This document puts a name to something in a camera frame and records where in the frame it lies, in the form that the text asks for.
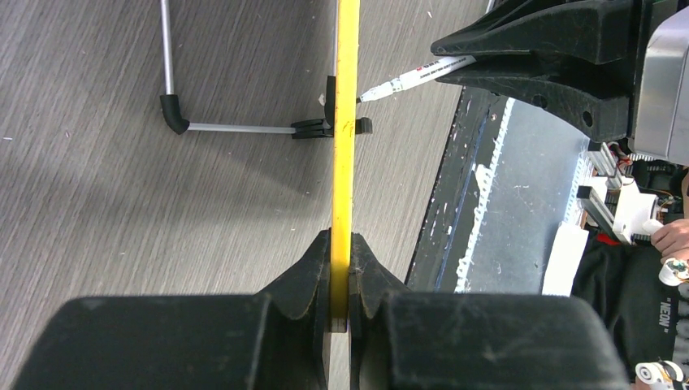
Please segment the whiteboard marker pen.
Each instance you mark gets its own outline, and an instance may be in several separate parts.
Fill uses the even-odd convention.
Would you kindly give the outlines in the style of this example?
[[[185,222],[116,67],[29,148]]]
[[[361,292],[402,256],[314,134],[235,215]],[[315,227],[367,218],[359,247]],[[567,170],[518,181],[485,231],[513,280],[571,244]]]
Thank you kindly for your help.
[[[441,57],[368,89],[357,98],[357,103],[378,101],[394,93],[416,88],[475,62],[476,58],[471,55]]]

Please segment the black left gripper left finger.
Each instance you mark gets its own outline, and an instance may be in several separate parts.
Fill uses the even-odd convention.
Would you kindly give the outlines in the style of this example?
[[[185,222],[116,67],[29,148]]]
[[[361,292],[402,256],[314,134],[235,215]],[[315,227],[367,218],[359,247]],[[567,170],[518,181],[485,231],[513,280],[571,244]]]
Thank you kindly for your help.
[[[330,232],[259,292],[254,389],[326,389],[330,364]]]

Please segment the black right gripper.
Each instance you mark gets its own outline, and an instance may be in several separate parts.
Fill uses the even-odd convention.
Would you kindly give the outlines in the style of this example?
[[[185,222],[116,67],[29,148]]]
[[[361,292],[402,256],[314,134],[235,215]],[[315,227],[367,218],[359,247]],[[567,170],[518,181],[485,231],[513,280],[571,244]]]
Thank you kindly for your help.
[[[678,1],[501,1],[431,52],[476,60],[443,83],[529,103],[594,141],[628,136],[637,153],[688,164],[688,8]]]

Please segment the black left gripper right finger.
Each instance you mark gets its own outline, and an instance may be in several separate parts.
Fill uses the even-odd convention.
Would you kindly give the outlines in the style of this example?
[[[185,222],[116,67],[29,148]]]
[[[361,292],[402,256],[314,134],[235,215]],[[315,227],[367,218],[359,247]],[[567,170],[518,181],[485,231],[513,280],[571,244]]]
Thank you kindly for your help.
[[[411,291],[375,256],[360,233],[351,237],[349,373],[351,389],[413,389]]]

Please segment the operator hand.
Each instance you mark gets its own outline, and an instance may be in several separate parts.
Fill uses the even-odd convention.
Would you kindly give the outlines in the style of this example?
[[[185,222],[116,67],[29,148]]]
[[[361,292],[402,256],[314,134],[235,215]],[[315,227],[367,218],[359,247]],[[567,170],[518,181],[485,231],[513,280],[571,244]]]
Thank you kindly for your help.
[[[670,259],[688,261],[688,219],[677,219],[651,236],[652,246],[661,254],[661,264]]]

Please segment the yellow framed whiteboard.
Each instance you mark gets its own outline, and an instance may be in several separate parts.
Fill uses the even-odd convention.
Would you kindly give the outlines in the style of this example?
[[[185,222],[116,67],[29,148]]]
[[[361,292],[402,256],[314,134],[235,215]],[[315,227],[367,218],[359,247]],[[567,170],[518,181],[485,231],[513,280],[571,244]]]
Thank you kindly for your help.
[[[360,2],[337,2],[337,54],[330,240],[331,331],[347,332]]]

